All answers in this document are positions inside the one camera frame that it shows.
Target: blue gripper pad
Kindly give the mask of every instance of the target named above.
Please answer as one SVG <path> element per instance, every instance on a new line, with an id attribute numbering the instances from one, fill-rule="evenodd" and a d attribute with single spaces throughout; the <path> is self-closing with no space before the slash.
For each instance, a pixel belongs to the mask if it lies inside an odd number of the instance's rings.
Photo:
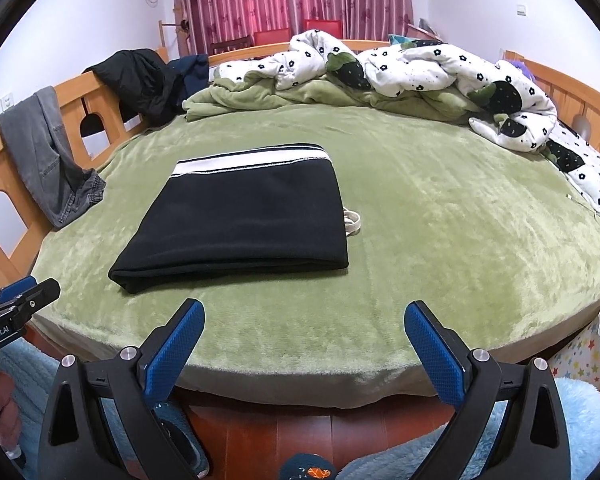
<path id="1" fill-rule="evenodd" d="M 440 400 L 457 410 L 465 393 L 462 367 L 415 302 L 404 311 L 404 331 Z"/>
<path id="2" fill-rule="evenodd" d="M 205 327 L 205 308 L 195 301 L 146 368 L 144 400 L 153 407 L 169 397 Z"/>
<path id="3" fill-rule="evenodd" d="M 11 283 L 11 285 L 5 286 L 0 291 L 0 303 L 6 303 L 11 301 L 16 296 L 26 292 L 30 288 L 36 286 L 36 279 L 33 276 L 26 276 L 17 282 Z"/>

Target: human hand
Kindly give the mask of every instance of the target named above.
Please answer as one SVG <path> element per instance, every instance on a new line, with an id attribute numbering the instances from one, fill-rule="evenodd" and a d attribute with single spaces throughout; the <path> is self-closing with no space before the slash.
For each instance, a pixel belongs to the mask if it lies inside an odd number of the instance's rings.
<path id="1" fill-rule="evenodd" d="M 0 445 L 7 451 L 16 447 L 22 430 L 18 407 L 11 399 L 13 389 L 13 379 L 0 372 Z"/>

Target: white comforter with black flowers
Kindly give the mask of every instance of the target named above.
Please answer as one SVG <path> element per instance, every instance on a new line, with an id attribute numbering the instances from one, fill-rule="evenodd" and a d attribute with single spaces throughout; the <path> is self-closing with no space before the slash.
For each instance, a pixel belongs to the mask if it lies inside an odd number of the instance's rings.
<path id="1" fill-rule="evenodd" d="M 288 52 L 223 63 L 215 77 L 235 83 L 250 75 L 274 78 L 276 89 L 285 90 L 325 73 L 354 90 L 390 98 L 457 88 L 484 110 L 468 120 L 474 132 L 509 150 L 542 150 L 600 212 L 600 154 L 580 139 L 581 145 L 577 134 L 559 123 L 551 99 L 506 60 L 493 64 L 452 44 L 429 40 L 354 55 L 333 36 L 308 30 L 292 38 Z"/>

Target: orange leaf print on slipper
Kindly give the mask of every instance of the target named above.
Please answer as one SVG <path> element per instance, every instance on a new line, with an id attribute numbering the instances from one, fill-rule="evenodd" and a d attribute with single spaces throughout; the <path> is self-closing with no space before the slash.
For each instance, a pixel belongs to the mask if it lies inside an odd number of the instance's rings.
<path id="1" fill-rule="evenodd" d="M 328 478 L 331 471 L 328 469 L 320 469 L 319 467 L 311 467 L 306 473 L 313 478 Z"/>

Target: wooden headboard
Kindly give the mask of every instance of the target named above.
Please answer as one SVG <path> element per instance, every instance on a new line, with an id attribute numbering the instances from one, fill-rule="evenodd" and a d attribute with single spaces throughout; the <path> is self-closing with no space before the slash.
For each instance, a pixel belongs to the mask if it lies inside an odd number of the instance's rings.
<path id="1" fill-rule="evenodd" d="M 351 50 L 366 50 L 388 45 L 385 41 L 344 40 Z M 223 52 L 209 57 L 213 66 L 229 60 L 270 56 L 288 49 L 288 43 L 255 46 Z M 158 49 L 163 59 L 166 50 Z M 506 59 L 524 59 L 515 52 Z M 592 125 L 591 143 L 600 150 L 600 93 L 567 75 L 529 60 L 524 60 L 538 78 L 539 85 L 558 105 L 560 118 L 571 124 L 573 116 L 583 114 Z M 125 140 L 146 127 L 144 121 L 126 131 L 119 110 L 119 99 L 93 73 L 85 73 L 56 86 L 56 94 L 75 161 L 83 168 L 96 168 Z M 99 115 L 109 139 L 109 147 L 94 158 L 87 153 L 80 136 L 80 122 L 87 113 Z M 35 260 L 43 238 L 51 230 L 40 208 L 31 198 L 2 145 L 0 138 L 0 191 L 6 193 L 26 226 L 26 231 L 11 254 L 0 248 L 0 287 L 26 276 Z"/>
<path id="2" fill-rule="evenodd" d="M 589 143 L 600 152 L 600 92 L 553 68 L 525 59 L 506 50 L 504 59 L 524 61 L 536 78 L 537 85 L 554 100 L 558 117 L 569 126 L 573 117 L 584 115 L 591 123 Z"/>

